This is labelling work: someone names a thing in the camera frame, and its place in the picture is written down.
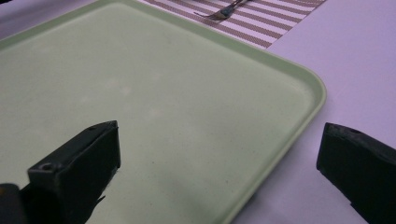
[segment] white table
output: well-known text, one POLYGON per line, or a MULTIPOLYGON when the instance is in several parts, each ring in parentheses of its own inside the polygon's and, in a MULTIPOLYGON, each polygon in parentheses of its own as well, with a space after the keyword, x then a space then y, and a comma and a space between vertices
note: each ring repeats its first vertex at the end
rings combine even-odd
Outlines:
MULTIPOLYGON (((14 0, 0 6, 0 38, 92 0, 14 0)), ((396 1, 327 0, 268 51, 324 81, 328 99, 234 223, 365 221, 316 169, 325 122, 355 128, 396 147, 396 1)))

